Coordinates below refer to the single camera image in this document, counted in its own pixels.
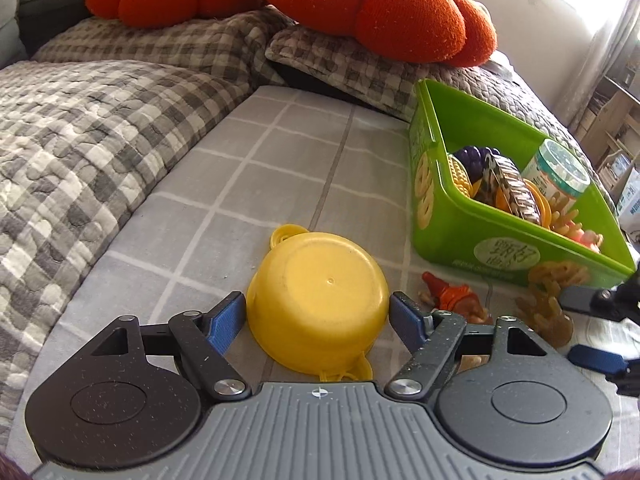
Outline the tan toy hand in box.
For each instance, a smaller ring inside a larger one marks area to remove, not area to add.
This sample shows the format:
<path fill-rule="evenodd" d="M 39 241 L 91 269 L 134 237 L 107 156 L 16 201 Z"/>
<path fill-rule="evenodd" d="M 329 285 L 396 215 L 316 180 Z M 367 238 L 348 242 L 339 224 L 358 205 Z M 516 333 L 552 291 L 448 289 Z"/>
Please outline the tan toy hand in box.
<path fill-rule="evenodd" d="M 584 230 L 582 224 L 576 221 L 579 210 L 577 208 L 565 210 L 568 205 L 568 196 L 556 192 L 550 198 L 549 205 L 551 209 L 550 230 L 571 240 L 580 240 Z"/>

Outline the red hat gnome figurine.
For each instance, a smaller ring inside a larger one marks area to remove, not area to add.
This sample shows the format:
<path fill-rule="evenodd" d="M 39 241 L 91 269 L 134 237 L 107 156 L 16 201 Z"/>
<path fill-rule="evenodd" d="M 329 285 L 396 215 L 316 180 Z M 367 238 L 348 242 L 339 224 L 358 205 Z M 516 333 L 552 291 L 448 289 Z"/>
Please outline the red hat gnome figurine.
<path fill-rule="evenodd" d="M 461 315 L 471 324 L 492 323 L 491 314 L 469 285 L 451 285 L 428 271 L 423 272 L 421 278 L 427 287 L 427 292 L 421 290 L 419 299 L 425 307 Z"/>

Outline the yellow plastic toy bowl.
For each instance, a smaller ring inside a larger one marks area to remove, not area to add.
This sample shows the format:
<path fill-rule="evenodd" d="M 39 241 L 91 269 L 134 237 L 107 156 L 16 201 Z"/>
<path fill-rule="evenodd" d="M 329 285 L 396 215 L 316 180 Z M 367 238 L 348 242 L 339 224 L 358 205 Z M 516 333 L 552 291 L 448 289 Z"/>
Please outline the yellow plastic toy bowl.
<path fill-rule="evenodd" d="M 246 293 L 246 316 L 270 358 L 322 382 L 370 382 L 367 354 L 390 289 L 378 263 L 345 237 L 297 224 L 275 229 Z"/>

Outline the purple toy grapes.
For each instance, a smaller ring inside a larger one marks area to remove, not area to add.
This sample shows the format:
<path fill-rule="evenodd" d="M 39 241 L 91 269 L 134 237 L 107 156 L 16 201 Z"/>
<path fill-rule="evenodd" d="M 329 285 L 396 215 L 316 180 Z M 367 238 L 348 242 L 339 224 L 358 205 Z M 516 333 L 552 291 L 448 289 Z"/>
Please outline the purple toy grapes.
<path fill-rule="evenodd" d="M 472 184 L 479 181 L 483 177 L 485 169 L 485 158 L 488 154 L 500 155 L 498 148 L 490 148 L 489 146 L 467 145 L 454 152 L 454 157 L 462 163 L 464 169 L 468 173 Z"/>

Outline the grey sofa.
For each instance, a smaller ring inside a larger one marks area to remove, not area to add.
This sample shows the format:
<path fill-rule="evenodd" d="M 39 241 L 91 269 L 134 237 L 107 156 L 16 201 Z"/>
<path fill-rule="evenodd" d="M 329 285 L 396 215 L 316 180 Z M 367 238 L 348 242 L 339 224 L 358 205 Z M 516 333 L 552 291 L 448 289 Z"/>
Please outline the grey sofa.
<path fill-rule="evenodd" d="M 30 58 L 88 16 L 85 0 L 1 0 L 1 65 Z"/>

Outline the orange pumpkin cushion right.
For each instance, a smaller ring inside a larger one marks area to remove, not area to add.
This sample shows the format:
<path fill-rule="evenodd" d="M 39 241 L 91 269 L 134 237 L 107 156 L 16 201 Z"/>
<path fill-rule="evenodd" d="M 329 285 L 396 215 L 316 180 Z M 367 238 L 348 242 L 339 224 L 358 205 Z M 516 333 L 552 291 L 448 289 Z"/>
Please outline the orange pumpkin cushion right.
<path fill-rule="evenodd" d="M 401 62 L 473 67 L 498 47 L 490 14 L 475 0 L 267 1 L 304 27 Z"/>

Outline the wooden desk shelf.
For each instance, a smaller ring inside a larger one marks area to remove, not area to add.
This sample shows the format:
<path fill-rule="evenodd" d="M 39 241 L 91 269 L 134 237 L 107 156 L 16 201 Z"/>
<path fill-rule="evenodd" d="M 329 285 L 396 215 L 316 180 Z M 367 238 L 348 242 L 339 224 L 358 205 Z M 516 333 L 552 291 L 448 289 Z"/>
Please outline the wooden desk shelf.
<path fill-rule="evenodd" d="M 639 169 L 639 88 L 627 89 L 604 76 L 582 115 L 576 139 L 617 203 L 631 170 Z"/>

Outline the light grey curtain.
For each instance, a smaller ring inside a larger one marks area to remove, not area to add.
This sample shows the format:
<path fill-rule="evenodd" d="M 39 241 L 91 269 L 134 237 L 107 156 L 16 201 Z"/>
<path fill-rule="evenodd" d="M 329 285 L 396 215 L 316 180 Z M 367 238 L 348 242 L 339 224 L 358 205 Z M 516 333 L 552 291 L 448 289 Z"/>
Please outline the light grey curtain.
<path fill-rule="evenodd" d="M 615 65 L 639 29 L 639 0 L 626 0 L 613 21 L 603 25 L 591 39 L 558 104 L 559 121 L 574 132 L 600 80 Z"/>

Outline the striped toy snack pack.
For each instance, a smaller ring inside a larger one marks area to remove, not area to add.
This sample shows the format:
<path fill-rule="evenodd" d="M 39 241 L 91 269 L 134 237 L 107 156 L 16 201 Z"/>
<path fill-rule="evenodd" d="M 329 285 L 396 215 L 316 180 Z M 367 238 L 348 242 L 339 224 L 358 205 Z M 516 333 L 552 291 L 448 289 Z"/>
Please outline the striped toy snack pack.
<path fill-rule="evenodd" d="M 485 160 L 490 195 L 495 196 L 500 191 L 511 214 L 540 226 L 541 215 L 535 197 L 514 162 L 506 156 L 491 153 Z"/>

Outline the grey checked quilted blanket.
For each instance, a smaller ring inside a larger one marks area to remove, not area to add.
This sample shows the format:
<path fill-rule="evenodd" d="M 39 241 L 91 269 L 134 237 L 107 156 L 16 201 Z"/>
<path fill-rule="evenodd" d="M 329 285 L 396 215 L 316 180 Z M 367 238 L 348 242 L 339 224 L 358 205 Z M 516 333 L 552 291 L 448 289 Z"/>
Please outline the grey checked quilted blanket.
<path fill-rule="evenodd" d="M 53 326 L 152 188 L 263 84 L 271 6 L 157 30 L 87 18 L 1 72 L 1 432 Z"/>

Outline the clear lidded plastic cup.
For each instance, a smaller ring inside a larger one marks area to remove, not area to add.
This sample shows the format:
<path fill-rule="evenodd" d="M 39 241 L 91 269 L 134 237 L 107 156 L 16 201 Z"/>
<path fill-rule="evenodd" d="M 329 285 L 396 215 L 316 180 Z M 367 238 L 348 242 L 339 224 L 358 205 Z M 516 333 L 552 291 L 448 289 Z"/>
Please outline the clear lidded plastic cup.
<path fill-rule="evenodd" d="M 579 160 L 558 142 L 546 139 L 521 171 L 524 179 L 537 185 L 541 194 L 552 199 L 555 193 L 567 199 L 564 210 L 569 210 L 591 183 L 588 172 Z"/>

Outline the grey grid bed sheet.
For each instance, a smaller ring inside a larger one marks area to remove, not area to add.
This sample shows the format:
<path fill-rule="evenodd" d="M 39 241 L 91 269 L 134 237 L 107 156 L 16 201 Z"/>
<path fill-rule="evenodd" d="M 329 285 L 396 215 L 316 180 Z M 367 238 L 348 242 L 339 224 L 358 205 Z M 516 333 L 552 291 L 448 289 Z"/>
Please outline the grey grid bed sheet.
<path fill-rule="evenodd" d="M 471 286 L 503 314 L 518 289 L 425 261 L 410 242 L 407 127 L 318 94 L 262 87 L 160 181 L 89 272 L 30 373 L 34 390 L 113 318 L 163 323 L 245 290 L 282 224 L 352 240 L 390 289 L 424 272 Z"/>

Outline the grey checked pillow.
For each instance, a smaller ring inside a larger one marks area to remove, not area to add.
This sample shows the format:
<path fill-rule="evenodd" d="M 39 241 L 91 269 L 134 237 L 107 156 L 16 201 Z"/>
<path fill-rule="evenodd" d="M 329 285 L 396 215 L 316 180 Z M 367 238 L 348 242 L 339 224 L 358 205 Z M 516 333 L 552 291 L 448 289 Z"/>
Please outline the grey checked pillow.
<path fill-rule="evenodd" d="M 605 203 L 610 193 L 578 142 L 518 75 L 504 78 L 483 67 L 411 64 L 382 58 L 349 38 L 334 37 L 295 25 L 277 32 L 266 58 L 288 84 L 326 86 L 344 99 L 354 98 L 408 122 L 416 109 L 414 85 L 431 79 L 474 96 L 526 122 L 568 148 L 584 166 Z"/>

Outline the tan toy hand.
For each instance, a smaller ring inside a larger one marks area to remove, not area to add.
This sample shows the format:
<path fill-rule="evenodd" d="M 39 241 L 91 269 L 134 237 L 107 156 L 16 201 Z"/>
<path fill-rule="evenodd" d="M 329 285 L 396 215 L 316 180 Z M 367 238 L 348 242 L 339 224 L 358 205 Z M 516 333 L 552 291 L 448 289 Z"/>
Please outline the tan toy hand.
<path fill-rule="evenodd" d="M 553 348 L 566 346 L 573 337 L 574 323 L 555 296 L 534 292 L 515 299 L 518 317 Z"/>
<path fill-rule="evenodd" d="M 568 196 L 556 192 L 550 198 L 549 205 L 551 209 L 550 230 L 571 240 L 580 240 L 584 230 L 582 224 L 576 221 L 579 210 L 577 208 L 565 210 L 568 205 Z"/>

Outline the yellow toy corn cob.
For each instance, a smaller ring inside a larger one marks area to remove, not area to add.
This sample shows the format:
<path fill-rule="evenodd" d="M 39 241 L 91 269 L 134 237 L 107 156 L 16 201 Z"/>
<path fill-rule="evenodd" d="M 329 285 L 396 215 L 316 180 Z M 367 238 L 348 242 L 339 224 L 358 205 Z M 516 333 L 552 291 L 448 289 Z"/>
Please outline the yellow toy corn cob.
<path fill-rule="evenodd" d="M 453 154 L 448 155 L 448 167 L 456 189 L 467 198 L 471 197 L 472 183 L 465 166 Z"/>

